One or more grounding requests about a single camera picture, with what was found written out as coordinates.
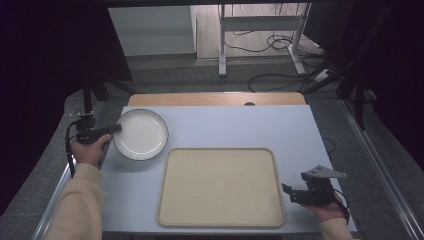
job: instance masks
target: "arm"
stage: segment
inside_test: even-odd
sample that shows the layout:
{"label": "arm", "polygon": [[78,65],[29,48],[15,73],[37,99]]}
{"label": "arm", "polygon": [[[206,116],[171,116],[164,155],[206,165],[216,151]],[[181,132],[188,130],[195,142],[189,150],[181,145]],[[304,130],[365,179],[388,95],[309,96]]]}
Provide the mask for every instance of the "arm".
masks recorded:
{"label": "arm", "polygon": [[111,138],[102,136],[92,145],[74,142],[72,152],[77,171],[69,180],[56,203],[52,222],[44,239],[101,239],[103,193],[97,162],[102,146]]}
{"label": "arm", "polygon": [[324,240],[351,240],[352,234],[347,228],[347,222],[344,218],[342,210],[335,203],[331,203],[326,207],[314,207],[303,205],[303,207],[311,210],[318,217],[322,236]]}

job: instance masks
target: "wall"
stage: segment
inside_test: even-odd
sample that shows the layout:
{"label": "wall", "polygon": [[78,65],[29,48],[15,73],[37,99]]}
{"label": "wall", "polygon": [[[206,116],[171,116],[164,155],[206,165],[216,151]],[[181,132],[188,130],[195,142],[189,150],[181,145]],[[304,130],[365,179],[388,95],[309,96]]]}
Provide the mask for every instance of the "wall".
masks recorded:
{"label": "wall", "polygon": [[110,8],[125,56],[194,53],[190,6]]}

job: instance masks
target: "robotic hand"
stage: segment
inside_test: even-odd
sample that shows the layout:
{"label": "robotic hand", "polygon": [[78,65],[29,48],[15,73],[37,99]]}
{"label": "robotic hand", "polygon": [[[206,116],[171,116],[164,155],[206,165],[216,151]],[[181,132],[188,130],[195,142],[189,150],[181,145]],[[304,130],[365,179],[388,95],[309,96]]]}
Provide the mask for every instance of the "robotic hand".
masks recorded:
{"label": "robotic hand", "polygon": [[283,191],[290,196],[291,202],[316,207],[324,207],[334,202],[343,211],[346,220],[349,221],[348,206],[345,207],[342,202],[336,199],[335,190],[330,181],[330,178],[346,178],[347,175],[345,173],[318,165],[307,172],[301,173],[301,177],[308,186],[308,190],[293,190],[292,187],[282,183]]}

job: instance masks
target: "table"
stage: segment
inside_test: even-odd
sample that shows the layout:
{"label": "table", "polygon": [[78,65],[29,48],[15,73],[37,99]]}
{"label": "table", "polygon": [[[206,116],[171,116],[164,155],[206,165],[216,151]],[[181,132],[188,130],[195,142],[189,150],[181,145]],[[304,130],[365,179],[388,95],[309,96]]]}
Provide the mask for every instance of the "table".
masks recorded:
{"label": "table", "polygon": [[[331,168],[310,107],[300,97],[298,93],[146,94],[131,97],[123,113],[135,108],[155,111],[168,125],[169,140],[164,150],[149,161],[126,159],[111,144],[102,166],[103,231],[129,234],[318,232],[313,214],[291,203],[285,194],[286,221],[278,228],[170,228],[160,225],[156,219],[166,156],[173,148],[265,147],[274,153],[280,181],[296,189],[306,188],[301,172],[318,164]],[[257,106],[244,106],[246,101],[255,102]],[[332,179],[332,183],[340,189],[336,179]],[[350,221],[349,228],[356,231],[353,221]]]}

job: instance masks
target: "white tabletop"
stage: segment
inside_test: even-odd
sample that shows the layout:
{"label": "white tabletop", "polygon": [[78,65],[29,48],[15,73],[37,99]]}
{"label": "white tabletop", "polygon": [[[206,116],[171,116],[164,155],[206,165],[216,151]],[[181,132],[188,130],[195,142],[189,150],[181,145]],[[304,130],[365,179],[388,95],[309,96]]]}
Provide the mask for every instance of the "white tabletop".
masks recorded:
{"label": "white tabletop", "polygon": [[[125,107],[122,113],[141,107]],[[300,173],[318,164],[332,168],[308,105],[142,107],[158,113],[169,129],[164,150],[147,161],[133,161],[111,144],[102,166],[105,232],[146,234],[281,234],[319,232],[309,210],[283,194],[285,223],[278,228],[165,227],[157,209],[166,157],[174,148],[268,148],[281,182],[306,189]],[[340,189],[336,179],[334,188]],[[356,231],[353,221],[349,229]]]}

